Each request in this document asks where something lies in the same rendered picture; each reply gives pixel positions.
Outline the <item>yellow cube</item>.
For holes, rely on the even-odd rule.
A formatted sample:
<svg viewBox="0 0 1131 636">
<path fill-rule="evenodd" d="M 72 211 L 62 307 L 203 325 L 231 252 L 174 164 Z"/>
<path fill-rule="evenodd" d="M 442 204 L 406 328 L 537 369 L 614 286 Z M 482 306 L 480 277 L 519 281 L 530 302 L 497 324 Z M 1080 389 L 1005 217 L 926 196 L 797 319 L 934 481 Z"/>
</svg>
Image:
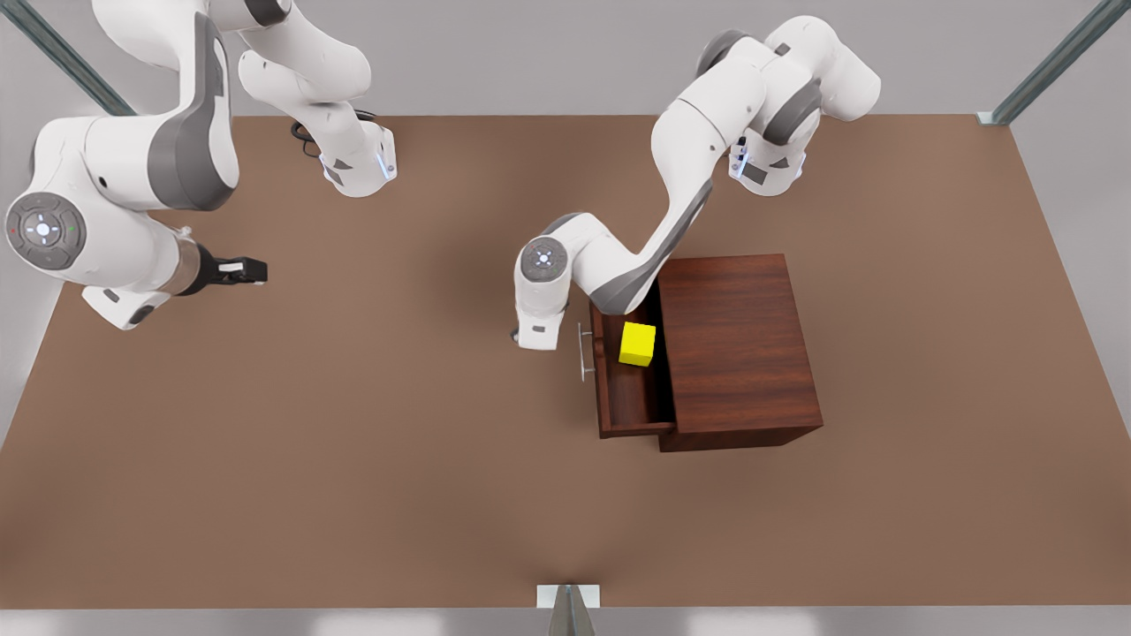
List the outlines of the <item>yellow cube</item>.
<svg viewBox="0 0 1131 636">
<path fill-rule="evenodd" d="M 619 341 L 619 363 L 634 367 L 650 366 L 655 347 L 656 326 L 649 323 L 623 323 Z"/>
</svg>

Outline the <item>dark brown wooden cabinet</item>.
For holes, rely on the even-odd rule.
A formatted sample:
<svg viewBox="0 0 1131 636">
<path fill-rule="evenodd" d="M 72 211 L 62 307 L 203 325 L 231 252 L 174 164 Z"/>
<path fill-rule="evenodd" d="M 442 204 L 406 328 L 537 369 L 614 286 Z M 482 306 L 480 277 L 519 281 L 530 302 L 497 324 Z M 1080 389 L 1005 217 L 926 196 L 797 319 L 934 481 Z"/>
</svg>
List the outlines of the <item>dark brown wooden cabinet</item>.
<svg viewBox="0 0 1131 636">
<path fill-rule="evenodd" d="M 780 446 L 823 426 L 782 253 L 671 259 L 657 284 L 675 413 L 661 452 Z"/>
</svg>

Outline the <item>silver frame post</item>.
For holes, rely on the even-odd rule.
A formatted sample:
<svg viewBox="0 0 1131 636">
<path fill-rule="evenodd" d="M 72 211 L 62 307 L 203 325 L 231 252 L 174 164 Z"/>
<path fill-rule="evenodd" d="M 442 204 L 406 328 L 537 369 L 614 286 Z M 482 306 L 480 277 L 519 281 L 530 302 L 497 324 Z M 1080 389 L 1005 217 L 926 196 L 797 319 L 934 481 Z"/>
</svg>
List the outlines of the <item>silver frame post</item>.
<svg viewBox="0 0 1131 636">
<path fill-rule="evenodd" d="M 998 108 L 975 114 L 978 124 L 1013 124 L 1017 117 L 1020 117 L 1128 11 L 1131 11 L 1131 0 L 1100 0 Z"/>
<path fill-rule="evenodd" d="M 599 585 L 537 585 L 538 609 L 552 609 L 549 636 L 596 636 L 589 609 L 601 608 Z"/>
<path fill-rule="evenodd" d="M 27 1 L 0 0 L 0 12 L 111 117 L 136 117 L 133 106 Z"/>
</svg>

